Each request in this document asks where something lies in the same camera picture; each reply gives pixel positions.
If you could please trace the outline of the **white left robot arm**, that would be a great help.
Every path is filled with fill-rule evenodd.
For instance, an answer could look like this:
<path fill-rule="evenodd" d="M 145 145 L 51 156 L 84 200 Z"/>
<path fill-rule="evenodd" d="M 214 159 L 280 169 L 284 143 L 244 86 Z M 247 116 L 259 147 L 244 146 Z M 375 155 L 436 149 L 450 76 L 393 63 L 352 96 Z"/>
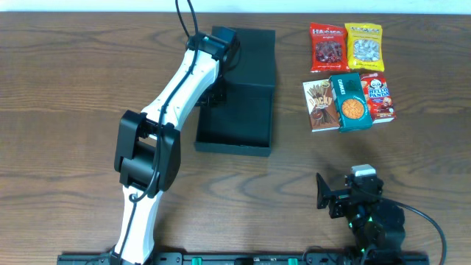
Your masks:
<path fill-rule="evenodd" d="M 230 67 L 239 46 L 236 32 L 227 27 L 191 36 L 180 67 L 160 95 L 140 113 L 128 110 L 121 117 L 114 167 L 123 185 L 124 216 L 111 264 L 150 261 L 157 210 L 181 164 L 181 129 L 202 95 Z"/>

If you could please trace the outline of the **teal Chunkies cookie box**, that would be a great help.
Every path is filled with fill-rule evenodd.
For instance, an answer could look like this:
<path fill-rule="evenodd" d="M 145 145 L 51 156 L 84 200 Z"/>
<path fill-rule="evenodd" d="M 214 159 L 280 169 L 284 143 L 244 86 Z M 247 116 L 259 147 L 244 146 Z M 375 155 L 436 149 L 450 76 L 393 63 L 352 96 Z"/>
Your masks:
<path fill-rule="evenodd" d="M 366 97 L 358 73 L 337 74 L 329 78 L 342 133 L 366 130 L 372 126 Z"/>

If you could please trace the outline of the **dark green box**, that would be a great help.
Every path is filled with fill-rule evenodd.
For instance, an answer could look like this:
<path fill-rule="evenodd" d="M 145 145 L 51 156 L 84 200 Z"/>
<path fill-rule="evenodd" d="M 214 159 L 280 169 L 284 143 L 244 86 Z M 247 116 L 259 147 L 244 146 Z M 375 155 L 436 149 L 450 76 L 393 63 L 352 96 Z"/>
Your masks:
<path fill-rule="evenodd" d="M 275 31 L 235 28 L 227 71 L 202 100 L 195 149 L 268 157 L 276 86 Z"/>

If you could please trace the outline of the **brown Pocky box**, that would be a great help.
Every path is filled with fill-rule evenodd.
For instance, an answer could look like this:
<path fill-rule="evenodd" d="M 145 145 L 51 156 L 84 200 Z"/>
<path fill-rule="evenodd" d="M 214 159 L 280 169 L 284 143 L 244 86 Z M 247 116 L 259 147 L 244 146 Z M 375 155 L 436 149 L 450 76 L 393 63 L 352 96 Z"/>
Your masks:
<path fill-rule="evenodd" d="M 340 128 L 332 88 L 328 79 L 302 84 L 313 132 Z"/>

